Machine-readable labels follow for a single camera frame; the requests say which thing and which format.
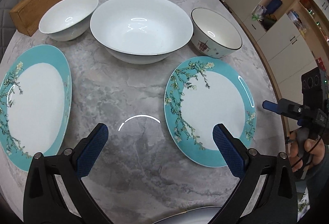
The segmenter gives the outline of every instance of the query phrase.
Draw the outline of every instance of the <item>table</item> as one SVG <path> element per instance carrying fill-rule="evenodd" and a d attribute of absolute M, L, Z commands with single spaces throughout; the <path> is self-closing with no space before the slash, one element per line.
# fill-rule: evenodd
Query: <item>table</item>
<path fill-rule="evenodd" d="M 243 47 L 222 60 L 240 73 L 253 94 L 257 126 L 251 147 L 270 155 L 284 151 L 280 116 L 262 108 L 264 100 L 276 102 L 271 83 L 239 24 L 219 0 L 170 1 L 188 14 L 196 7 L 214 10 L 237 28 Z M 108 142 L 83 183 L 114 223 L 153 223 L 187 209 L 224 204 L 238 178 L 228 167 L 206 168 L 189 160 L 175 145 L 165 121 L 163 97 L 167 81 L 180 63 L 197 55 L 192 45 L 158 63 L 132 65 L 109 54 L 90 30 L 68 42 L 54 41 L 39 31 L 32 37 L 16 31 L 2 59 L 0 78 L 20 54 L 40 44 L 58 47 L 72 73 L 72 108 L 60 152 L 75 147 L 99 122 L 109 128 Z M 153 116 L 160 124 L 147 117 L 136 117 L 118 131 L 122 122 L 140 114 Z M 0 168 L 4 196 L 22 218 L 27 173 L 16 168 L 2 148 Z M 76 212 L 60 178 L 58 181 L 68 207 Z M 251 199 L 253 204 L 261 185 L 262 181 Z"/>

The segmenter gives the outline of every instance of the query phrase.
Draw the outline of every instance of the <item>bowl rim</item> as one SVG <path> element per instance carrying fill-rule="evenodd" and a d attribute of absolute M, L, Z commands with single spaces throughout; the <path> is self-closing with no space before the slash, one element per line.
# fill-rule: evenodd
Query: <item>bowl rim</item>
<path fill-rule="evenodd" d="M 241 49 L 243 42 L 242 42 L 242 37 L 241 37 L 239 31 L 237 31 L 237 33 L 238 33 L 239 36 L 240 36 L 240 39 L 241 39 L 241 45 L 240 45 L 240 47 L 237 48 L 237 49 L 232 49 L 232 48 L 226 47 L 226 46 L 224 46 L 224 45 L 218 43 L 217 41 L 213 40 L 211 37 L 209 37 L 209 35 L 207 35 L 207 34 L 206 34 L 206 33 L 205 33 L 205 32 L 204 32 L 204 31 L 198 26 L 198 24 L 197 24 L 197 23 L 195 22 L 195 20 L 193 19 L 193 12 L 194 12 L 194 10 L 196 10 L 196 9 L 204 9 L 204 10 L 212 11 L 212 12 L 214 12 L 215 14 L 220 15 L 220 16 L 221 16 L 222 18 L 224 18 L 226 21 L 228 21 L 228 23 L 230 23 L 230 25 L 231 25 L 233 28 L 235 28 L 236 31 L 237 31 L 237 29 L 236 29 L 235 26 L 233 26 L 233 24 L 232 24 L 232 23 L 231 23 L 226 17 L 224 17 L 223 15 L 221 15 L 221 14 L 215 12 L 214 10 L 211 10 L 211 9 L 208 9 L 208 8 L 204 8 L 204 7 L 197 7 L 197 8 L 194 8 L 194 9 L 192 10 L 192 12 L 191 12 L 191 19 L 192 19 L 193 23 L 198 27 L 198 29 L 199 29 L 203 34 L 205 34 L 208 38 L 210 38 L 210 40 L 212 40 L 212 41 L 215 42 L 216 44 L 218 44 L 218 45 L 220 45 L 220 46 L 222 46 L 222 47 L 224 47 L 224 48 L 226 48 L 226 49 L 234 50 L 234 51 L 237 51 L 237 50 Z"/>
<path fill-rule="evenodd" d="M 99 8 L 101 8 L 104 4 L 106 4 L 106 3 L 109 2 L 109 1 L 111 1 L 111 0 L 107 0 L 106 2 L 102 3 L 102 4 L 101 4 L 96 10 L 99 10 Z M 192 23 L 192 21 L 191 21 L 189 15 L 188 15 L 188 13 L 185 12 L 185 10 L 184 10 L 183 8 L 181 8 L 179 5 L 175 4 L 174 2 L 172 2 L 172 1 L 170 1 L 170 0 L 165 0 L 165 1 L 168 1 L 168 2 L 170 2 L 170 3 L 172 3 L 172 4 L 174 4 L 174 5 L 177 6 L 180 10 L 182 10 L 182 11 L 186 14 L 187 19 L 189 19 L 189 20 L 190 20 L 190 23 L 191 23 L 191 25 L 190 25 L 190 27 L 191 27 L 191 37 L 188 39 L 188 41 L 187 41 L 184 45 L 180 46 L 180 47 L 177 48 L 177 49 L 174 49 L 174 50 L 172 50 L 172 51 L 165 51 L 165 52 L 161 52 L 161 53 L 153 53 L 153 54 L 143 53 L 143 54 L 139 54 L 139 53 L 131 53 L 131 52 L 127 52 L 127 51 L 120 51 L 119 49 L 114 49 L 114 48 L 112 48 L 112 47 L 109 47 L 109 46 L 103 44 L 102 42 L 100 42 L 100 41 L 94 36 L 94 34 L 93 34 L 92 20 L 93 20 L 93 18 L 94 18 L 94 14 L 92 15 L 92 17 L 91 17 L 91 19 L 90 19 L 90 31 L 92 32 L 93 37 L 94 37 L 99 43 L 101 43 L 103 46 L 105 46 L 106 48 L 109 48 L 109 49 L 111 49 L 111 50 L 113 50 L 113 51 L 117 51 L 117 52 L 121 52 L 121 53 L 129 54 L 129 55 L 135 55 L 135 56 L 156 56 L 156 55 L 162 55 L 162 54 L 168 54 L 168 53 L 175 52 L 175 51 L 177 51 L 177 50 L 183 48 L 183 47 L 184 47 L 185 45 L 187 45 L 187 43 L 191 40 L 191 38 L 192 38 L 192 36 L 193 36 L 193 23 Z"/>
<path fill-rule="evenodd" d="M 42 19 L 45 17 L 45 15 L 46 15 L 46 14 L 47 14 L 47 13 L 53 8 L 53 7 L 55 7 L 56 5 L 58 5 L 58 4 L 60 4 L 60 3 L 64 2 L 64 1 L 65 1 L 65 0 L 61 0 L 61 1 L 59 1 L 58 3 L 54 4 L 54 5 L 53 5 L 52 7 L 50 7 L 50 8 L 47 10 L 47 12 L 45 12 L 45 14 L 42 16 L 42 18 L 41 18 L 40 21 L 39 21 L 39 25 L 38 25 L 39 31 L 40 31 L 41 33 L 43 33 L 43 34 L 54 34 L 54 33 L 57 33 L 57 32 L 63 31 L 63 30 L 66 30 L 66 29 L 68 29 L 68 28 L 74 26 L 75 24 L 81 22 L 81 21 L 84 20 L 85 18 L 87 18 L 90 14 L 92 14 L 92 13 L 95 11 L 95 9 L 97 8 L 97 6 L 98 6 L 98 4 L 99 4 L 99 0 L 95 0 L 95 1 L 97 1 L 97 4 L 95 3 L 95 6 L 94 6 L 93 10 L 92 10 L 89 14 L 87 14 L 86 16 L 84 16 L 81 20 L 79 20 L 79 21 L 77 21 L 77 22 L 74 22 L 74 23 L 71 23 L 69 26 L 67 26 L 67 27 L 65 27 L 65 28 L 61 28 L 61 29 L 59 29 L 59 30 L 57 30 L 57 31 L 53 31 L 53 32 L 43 32 L 42 29 L 40 29 L 40 23 L 41 23 Z"/>

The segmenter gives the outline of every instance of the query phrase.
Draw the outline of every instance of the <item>sleeve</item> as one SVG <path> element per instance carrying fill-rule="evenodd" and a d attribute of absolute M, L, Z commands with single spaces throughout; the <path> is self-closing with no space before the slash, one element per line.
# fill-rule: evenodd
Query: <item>sleeve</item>
<path fill-rule="evenodd" d="M 309 193 L 310 206 L 315 203 L 318 195 L 329 178 L 329 148 L 325 145 L 325 155 L 317 166 L 309 169 L 306 174 L 306 185 Z"/>

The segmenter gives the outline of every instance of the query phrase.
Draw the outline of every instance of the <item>large white bowl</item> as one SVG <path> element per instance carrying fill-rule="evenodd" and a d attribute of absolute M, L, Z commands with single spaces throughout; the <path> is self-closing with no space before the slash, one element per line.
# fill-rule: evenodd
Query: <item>large white bowl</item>
<path fill-rule="evenodd" d="M 116 58 L 151 64 L 187 44 L 190 17 L 168 0 L 108 0 L 92 15 L 94 37 Z"/>
<path fill-rule="evenodd" d="M 62 0 L 41 18 L 39 30 L 56 41 L 70 41 L 89 28 L 98 0 Z"/>
<path fill-rule="evenodd" d="M 223 16 L 206 8 L 191 13 L 194 46 L 202 53 L 220 58 L 239 50 L 242 39 L 236 28 Z"/>

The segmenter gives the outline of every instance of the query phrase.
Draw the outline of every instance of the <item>wooden tissue box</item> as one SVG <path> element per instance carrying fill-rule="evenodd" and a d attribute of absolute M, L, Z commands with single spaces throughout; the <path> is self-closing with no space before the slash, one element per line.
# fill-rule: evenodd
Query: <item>wooden tissue box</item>
<path fill-rule="evenodd" d="M 9 14 L 20 33 L 32 36 L 38 30 L 42 16 L 60 1 L 62 0 L 21 0 Z"/>

